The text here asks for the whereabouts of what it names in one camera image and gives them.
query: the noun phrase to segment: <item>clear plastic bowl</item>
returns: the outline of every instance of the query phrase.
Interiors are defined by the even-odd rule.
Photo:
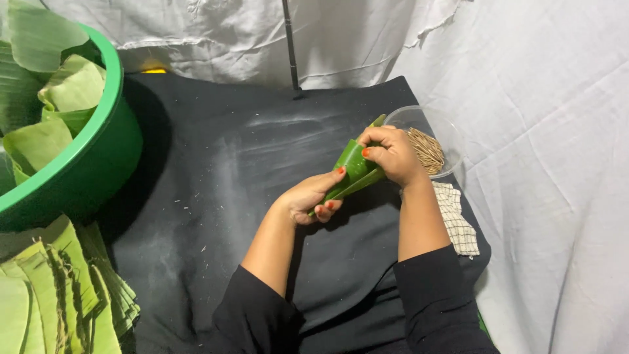
[[[454,123],[444,117],[444,114],[434,113],[426,116],[421,107],[406,106],[393,111],[384,120],[384,125],[393,125],[406,132],[412,127],[434,136],[439,141],[443,150],[443,166],[439,173],[430,176],[433,180],[452,173],[461,165],[465,157],[463,135]]]

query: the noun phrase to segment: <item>black shirt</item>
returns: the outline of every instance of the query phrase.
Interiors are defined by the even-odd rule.
[[[413,353],[499,353],[479,327],[474,296],[464,290],[454,247],[421,254],[394,265]],[[198,333],[206,353],[295,351],[298,312],[241,266],[231,276],[208,332]]]

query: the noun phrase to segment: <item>green plastic basin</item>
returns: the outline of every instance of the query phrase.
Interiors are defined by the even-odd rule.
[[[107,69],[103,97],[87,125],[59,156],[0,197],[0,231],[46,226],[61,213],[82,220],[114,195],[138,164],[142,133],[122,97],[118,54],[102,34],[82,27]]]

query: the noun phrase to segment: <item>hand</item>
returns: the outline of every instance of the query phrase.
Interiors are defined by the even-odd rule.
[[[328,200],[324,205],[317,204],[323,200],[328,190],[341,182],[345,172],[345,167],[342,166],[332,172],[306,178],[282,194],[274,205],[287,210],[295,224],[308,225],[317,220],[328,222],[343,201]],[[313,207],[314,215],[308,216]]]
[[[362,155],[382,167],[387,177],[402,188],[418,181],[430,182],[428,173],[417,158],[404,130],[396,129],[392,125],[369,127],[357,142],[362,146],[367,146],[370,142],[380,143],[381,146],[365,148]]]

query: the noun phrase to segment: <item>white checkered towel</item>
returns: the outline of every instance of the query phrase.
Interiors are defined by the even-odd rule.
[[[461,192],[449,183],[433,182],[433,188],[454,250],[462,256],[478,256],[476,230],[461,215]]]

